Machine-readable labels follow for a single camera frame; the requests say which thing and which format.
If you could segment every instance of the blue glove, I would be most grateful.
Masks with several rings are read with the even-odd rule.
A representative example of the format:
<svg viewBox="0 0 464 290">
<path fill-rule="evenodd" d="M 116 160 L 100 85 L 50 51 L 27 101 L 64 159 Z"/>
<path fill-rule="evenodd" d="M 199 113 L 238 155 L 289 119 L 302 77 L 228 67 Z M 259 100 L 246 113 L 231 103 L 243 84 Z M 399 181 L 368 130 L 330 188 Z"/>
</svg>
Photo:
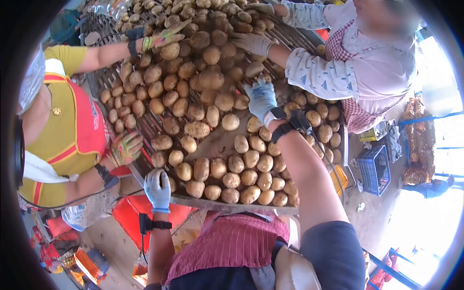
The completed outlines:
<svg viewBox="0 0 464 290">
<path fill-rule="evenodd" d="M 169 178 L 163 169 L 153 169 L 143 183 L 143 189 L 151 202 L 153 213 L 170 213 L 169 202 L 171 200 L 171 186 Z"/>
<path fill-rule="evenodd" d="M 258 82 L 253 83 L 252 87 L 249 84 L 245 84 L 244 89 L 250 98 L 250 103 L 248 104 L 250 112 L 263 122 L 266 113 L 277 107 L 274 85 L 262 78 L 258 78 Z"/>
</svg>

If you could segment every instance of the face mask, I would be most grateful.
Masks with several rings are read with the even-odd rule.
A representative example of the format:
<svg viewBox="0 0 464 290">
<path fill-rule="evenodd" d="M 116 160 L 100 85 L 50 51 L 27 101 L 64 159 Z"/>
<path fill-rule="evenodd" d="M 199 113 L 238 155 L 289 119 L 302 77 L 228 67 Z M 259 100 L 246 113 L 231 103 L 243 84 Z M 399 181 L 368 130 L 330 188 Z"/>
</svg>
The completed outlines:
<svg viewBox="0 0 464 290">
<path fill-rule="evenodd" d="M 35 96 L 38 94 L 39 89 L 44 81 L 45 77 L 45 54 L 42 50 L 42 45 L 39 45 L 34 59 L 32 60 L 29 68 L 27 69 L 26 75 L 21 82 L 19 89 L 19 100 L 18 103 L 22 110 L 18 115 L 22 115 L 32 105 Z"/>
</svg>

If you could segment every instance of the yellow shirt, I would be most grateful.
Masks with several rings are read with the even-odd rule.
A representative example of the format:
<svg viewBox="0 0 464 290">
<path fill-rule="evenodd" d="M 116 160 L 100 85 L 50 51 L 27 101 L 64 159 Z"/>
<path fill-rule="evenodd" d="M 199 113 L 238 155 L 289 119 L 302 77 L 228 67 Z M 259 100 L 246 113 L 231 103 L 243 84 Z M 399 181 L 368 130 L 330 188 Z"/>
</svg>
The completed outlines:
<svg viewBox="0 0 464 290">
<path fill-rule="evenodd" d="M 44 51 L 45 59 L 55 58 L 63 63 L 67 76 L 73 75 L 79 68 L 87 53 L 87 47 L 57 45 Z M 39 158 L 49 161 L 63 153 L 75 140 L 75 107 L 74 97 L 68 84 L 49 84 L 52 93 L 52 108 L 60 108 L 61 115 L 50 113 L 50 117 L 39 137 L 26 146 L 26 150 Z M 60 176 L 82 174 L 94 166 L 95 154 L 74 155 L 53 164 L 53 169 Z M 30 203 L 44 207 L 55 207 L 64 204 L 66 192 L 64 183 L 48 183 L 39 187 L 38 202 L 34 203 L 37 182 L 23 178 L 20 195 Z"/>
</svg>

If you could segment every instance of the glove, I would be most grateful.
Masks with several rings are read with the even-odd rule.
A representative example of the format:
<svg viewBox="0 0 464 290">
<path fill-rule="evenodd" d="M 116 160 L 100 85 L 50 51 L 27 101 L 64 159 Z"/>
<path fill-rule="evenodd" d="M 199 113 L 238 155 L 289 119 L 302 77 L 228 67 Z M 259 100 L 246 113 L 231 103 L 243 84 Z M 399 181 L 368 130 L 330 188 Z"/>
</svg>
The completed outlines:
<svg viewBox="0 0 464 290">
<path fill-rule="evenodd" d="M 183 22 L 179 22 L 170 27 L 169 29 L 165 29 L 162 32 L 157 33 L 153 36 L 145 37 L 142 43 L 142 51 L 146 52 L 152 48 L 163 47 L 170 43 L 183 40 L 185 38 L 185 35 L 177 33 L 179 33 L 179 31 L 186 27 L 187 24 L 189 24 L 190 22 L 192 22 L 192 20 L 188 19 Z"/>
<path fill-rule="evenodd" d="M 266 15 L 274 15 L 276 11 L 274 10 L 274 5 L 272 4 L 262 4 L 262 3 L 251 3 L 246 6 L 246 9 L 255 9 L 261 11 Z"/>
<path fill-rule="evenodd" d="M 266 113 L 277 107 L 274 85 L 259 78 L 258 82 L 253 83 L 252 87 L 249 84 L 244 84 L 244 89 L 250 98 L 248 104 L 250 112 L 258 117 L 261 122 L 264 122 Z"/>
<path fill-rule="evenodd" d="M 143 146 L 143 136 L 138 132 L 120 134 L 113 141 L 106 157 L 116 166 L 128 165 L 139 158 Z"/>
<path fill-rule="evenodd" d="M 153 169 L 147 174 L 143 183 L 143 189 L 153 206 L 152 213 L 170 213 L 171 186 L 168 175 L 163 169 Z"/>
<path fill-rule="evenodd" d="M 263 57 L 267 57 L 271 46 L 276 44 L 267 37 L 253 33 L 233 33 L 232 37 L 231 42 L 236 47 Z"/>
</svg>

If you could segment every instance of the pink checkered apron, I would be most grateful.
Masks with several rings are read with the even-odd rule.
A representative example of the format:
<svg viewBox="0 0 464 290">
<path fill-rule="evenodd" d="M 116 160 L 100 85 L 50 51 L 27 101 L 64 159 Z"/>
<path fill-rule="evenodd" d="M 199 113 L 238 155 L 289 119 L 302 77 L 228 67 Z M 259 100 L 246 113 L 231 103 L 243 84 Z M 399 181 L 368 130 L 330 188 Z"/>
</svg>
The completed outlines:
<svg viewBox="0 0 464 290">
<path fill-rule="evenodd" d="M 249 214 L 208 212 L 195 241 L 169 261 L 162 284 L 201 269 L 269 265 L 276 238 L 288 242 L 290 230 L 276 215 L 268 217 L 272 221 Z"/>
<path fill-rule="evenodd" d="M 343 35 L 345 34 L 345 31 L 353 25 L 353 23 L 354 20 L 348 22 L 344 27 L 340 28 L 334 34 L 332 34 L 325 42 L 326 56 L 328 61 L 333 59 L 347 61 L 359 54 L 359 52 L 356 54 L 351 54 L 342 46 Z M 390 108 L 396 105 L 396 103 L 397 102 L 388 107 L 382 113 L 372 114 L 361 108 L 353 98 L 342 100 L 343 116 L 345 117 L 345 123 L 347 124 L 348 132 L 352 133 L 364 128 L 368 124 L 373 124 L 377 117 L 385 114 Z"/>
</svg>

